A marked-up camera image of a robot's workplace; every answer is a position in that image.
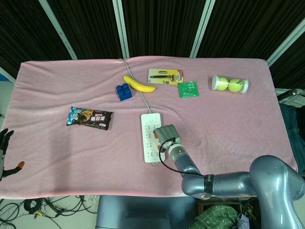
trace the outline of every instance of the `table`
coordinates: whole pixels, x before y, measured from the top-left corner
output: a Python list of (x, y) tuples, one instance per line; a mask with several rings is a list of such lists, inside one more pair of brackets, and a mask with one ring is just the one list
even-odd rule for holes
[[(142, 83), (149, 68), (180, 69), (185, 81), (197, 81), (199, 97), (179, 98), (171, 85), (157, 85), (145, 97), (163, 125), (175, 125), (202, 174), (249, 171), (266, 154), (297, 169), (264, 60), (143, 56), (127, 63)], [(5, 168), (22, 160), (25, 166), (1, 181), (1, 198), (184, 196), (179, 174), (144, 162), (141, 114), (147, 109), (135, 90), (120, 102), (115, 87), (123, 74), (120, 60), (21, 64), (3, 128), (15, 130)], [(211, 91), (215, 74), (249, 79), (248, 92)], [(109, 130), (66, 126), (71, 106), (113, 111)]]

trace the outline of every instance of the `power outlet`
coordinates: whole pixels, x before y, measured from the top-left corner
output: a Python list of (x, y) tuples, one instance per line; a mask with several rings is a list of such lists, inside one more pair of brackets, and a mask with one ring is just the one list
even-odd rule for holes
[[(154, 129), (161, 127), (161, 117), (159, 113), (142, 114), (142, 137), (143, 137), (143, 150), (144, 160), (146, 163), (157, 164), (159, 160), (160, 145), (159, 140), (154, 137)], [(161, 153), (162, 161), (165, 160), (165, 153)]]

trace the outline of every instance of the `blue jeans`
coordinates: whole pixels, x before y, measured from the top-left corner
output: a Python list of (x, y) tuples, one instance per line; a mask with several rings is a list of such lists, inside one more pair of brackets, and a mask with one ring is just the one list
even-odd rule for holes
[(289, 142), (294, 154), (299, 174), (305, 173), (305, 141), (300, 136), (296, 110), (294, 106), (280, 104), (282, 116), (285, 122)]

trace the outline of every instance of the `yellow package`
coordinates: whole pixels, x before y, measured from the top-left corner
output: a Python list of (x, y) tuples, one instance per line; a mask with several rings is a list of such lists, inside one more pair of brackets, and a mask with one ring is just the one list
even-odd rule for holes
[(148, 69), (148, 83), (178, 85), (183, 82), (182, 70), (177, 69)]

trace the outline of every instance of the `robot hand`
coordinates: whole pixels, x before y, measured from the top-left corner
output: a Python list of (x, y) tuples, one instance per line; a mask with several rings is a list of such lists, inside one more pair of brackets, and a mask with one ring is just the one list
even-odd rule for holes
[(10, 137), (13, 135), (14, 131), (11, 130), (8, 132), (8, 129), (4, 129), (0, 132), (0, 181), (3, 177), (10, 176), (12, 174), (18, 173), (20, 170), (22, 170), (24, 166), (24, 161), (21, 161), (15, 168), (4, 170), (4, 158), (6, 155), (6, 150), (9, 146), (9, 140)]

